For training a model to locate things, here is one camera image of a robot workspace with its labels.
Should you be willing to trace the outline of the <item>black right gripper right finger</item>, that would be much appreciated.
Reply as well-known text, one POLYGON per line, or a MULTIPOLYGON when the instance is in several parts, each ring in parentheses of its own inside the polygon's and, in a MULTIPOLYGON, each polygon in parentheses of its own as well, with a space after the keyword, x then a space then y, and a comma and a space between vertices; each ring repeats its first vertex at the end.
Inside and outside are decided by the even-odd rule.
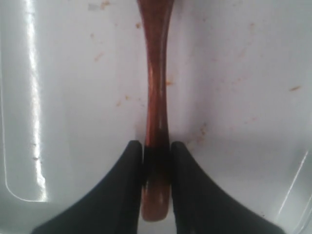
POLYGON ((284 231, 226 194, 185 144, 171 144, 172 197, 179 234, 282 234, 284 231))

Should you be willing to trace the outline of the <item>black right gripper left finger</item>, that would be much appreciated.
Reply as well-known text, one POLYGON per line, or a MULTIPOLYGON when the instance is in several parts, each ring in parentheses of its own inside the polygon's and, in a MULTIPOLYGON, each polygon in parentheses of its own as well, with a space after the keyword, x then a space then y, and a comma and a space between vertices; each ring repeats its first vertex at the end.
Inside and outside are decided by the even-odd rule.
POLYGON ((36 227, 34 234, 136 234, 141 202, 142 146, 130 141, 119 160, 87 195, 36 227))

